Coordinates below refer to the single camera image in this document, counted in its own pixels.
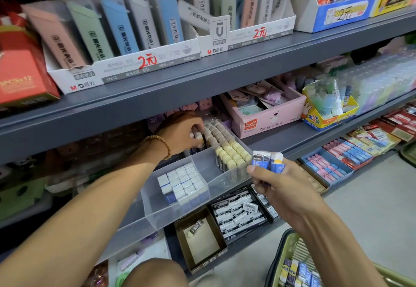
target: beaded bracelet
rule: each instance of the beaded bracelet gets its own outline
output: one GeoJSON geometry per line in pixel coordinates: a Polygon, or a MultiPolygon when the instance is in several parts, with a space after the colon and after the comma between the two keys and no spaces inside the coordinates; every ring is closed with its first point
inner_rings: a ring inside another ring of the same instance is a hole
{"type": "Polygon", "coordinates": [[[163,142],[165,144],[166,148],[168,148],[168,155],[165,158],[163,158],[163,160],[168,160],[172,156],[171,155],[171,149],[169,148],[168,144],[166,143],[166,140],[163,137],[160,137],[158,135],[151,135],[151,136],[148,136],[148,137],[144,138],[143,141],[148,141],[150,139],[160,140],[161,142],[163,142]]]}

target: shelf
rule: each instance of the shelf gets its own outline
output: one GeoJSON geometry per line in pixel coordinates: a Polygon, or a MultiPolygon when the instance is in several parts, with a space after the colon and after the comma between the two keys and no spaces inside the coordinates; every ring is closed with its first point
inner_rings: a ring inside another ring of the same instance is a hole
{"type": "Polygon", "coordinates": [[[280,151],[285,158],[295,160],[336,138],[364,125],[365,123],[411,101],[416,97],[416,90],[387,102],[372,111],[364,113],[351,121],[338,124],[327,130],[316,131],[303,121],[297,121],[244,138],[242,141],[251,150],[280,151]]]}
{"type": "Polygon", "coordinates": [[[409,6],[314,34],[294,32],[69,94],[45,107],[0,119],[0,164],[402,35],[415,27],[416,7],[409,6]]]}
{"type": "MultiPolygon", "coordinates": [[[[333,188],[330,188],[323,195],[323,197],[327,196],[328,194],[331,194],[332,192],[336,191],[340,187],[346,185],[347,183],[349,183],[353,179],[357,178],[358,176],[360,176],[361,174],[363,174],[367,170],[373,168],[374,166],[381,163],[382,161],[384,161],[388,157],[392,156],[394,153],[396,153],[396,152],[393,151],[393,150],[390,150],[387,153],[385,153],[384,155],[375,158],[372,162],[367,164],[365,167],[357,170],[353,175],[351,175],[351,177],[344,180],[340,184],[334,186],[333,188]]],[[[168,240],[168,245],[169,245],[169,250],[170,250],[170,253],[171,253],[171,256],[172,256],[172,260],[179,263],[179,265],[185,271],[185,274],[188,278],[188,281],[193,281],[194,279],[197,279],[201,275],[205,274],[206,272],[210,271],[214,267],[221,264],[222,262],[224,262],[227,259],[231,258],[232,256],[236,255],[238,252],[240,252],[244,248],[248,247],[252,243],[256,242],[257,240],[264,237],[265,235],[267,235],[268,233],[277,229],[279,226],[281,226],[283,224],[284,224],[284,221],[279,220],[279,221],[275,221],[271,224],[263,225],[263,226],[255,229],[250,234],[247,234],[247,235],[243,236],[242,238],[240,238],[239,240],[237,240],[235,242],[232,242],[230,245],[228,245],[228,251],[223,256],[218,257],[215,261],[209,263],[207,266],[205,266],[203,269],[201,269],[200,271],[198,271],[194,275],[192,275],[190,273],[190,271],[187,269],[184,257],[182,255],[182,251],[181,251],[180,246],[179,246],[178,238],[176,237],[176,234],[175,234],[175,229],[172,225],[170,225],[169,227],[165,227],[165,235],[166,235],[166,239],[168,240]]]]}

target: person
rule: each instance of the person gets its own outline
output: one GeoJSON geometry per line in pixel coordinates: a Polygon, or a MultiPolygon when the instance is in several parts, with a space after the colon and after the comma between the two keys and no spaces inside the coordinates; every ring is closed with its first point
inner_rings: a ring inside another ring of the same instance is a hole
{"type": "MultiPolygon", "coordinates": [[[[200,144],[189,136],[194,126],[203,131],[202,119],[191,113],[168,117],[157,137],[144,141],[120,167],[68,202],[0,264],[0,286],[80,287],[158,163],[200,144]]],[[[304,173],[294,162],[284,159],[284,163],[282,174],[252,165],[247,171],[257,192],[304,239],[325,286],[386,286],[304,173]]],[[[188,281],[183,270],[168,259],[143,262],[123,283],[123,287],[184,286],[188,281]]]]}

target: yellow display box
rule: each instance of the yellow display box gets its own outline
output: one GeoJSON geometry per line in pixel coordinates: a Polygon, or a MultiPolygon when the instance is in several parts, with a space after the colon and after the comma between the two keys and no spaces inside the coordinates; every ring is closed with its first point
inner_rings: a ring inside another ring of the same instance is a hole
{"type": "Polygon", "coordinates": [[[383,15],[385,13],[408,6],[412,0],[376,0],[370,17],[383,15]]]}
{"type": "Polygon", "coordinates": [[[314,104],[306,97],[305,106],[303,107],[301,119],[311,126],[312,128],[316,129],[317,131],[321,131],[327,129],[330,126],[336,125],[337,123],[354,116],[357,112],[359,106],[357,102],[354,100],[352,96],[349,97],[347,106],[356,106],[351,111],[345,112],[341,115],[334,116],[328,119],[323,119],[319,112],[316,110],[314,104]]]}

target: gray floor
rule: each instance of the gray floor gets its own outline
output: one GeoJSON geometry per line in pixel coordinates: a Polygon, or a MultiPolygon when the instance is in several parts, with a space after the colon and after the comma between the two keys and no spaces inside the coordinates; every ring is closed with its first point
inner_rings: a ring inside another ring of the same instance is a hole
{"type": "MultiPolygon", "coordinates": [[[[416,169],[393,155],[325,200],[369,258],[416,280],[416,169]]],[[[261,287],[284,224],[214,269],[223,286],[261,287]]]]}

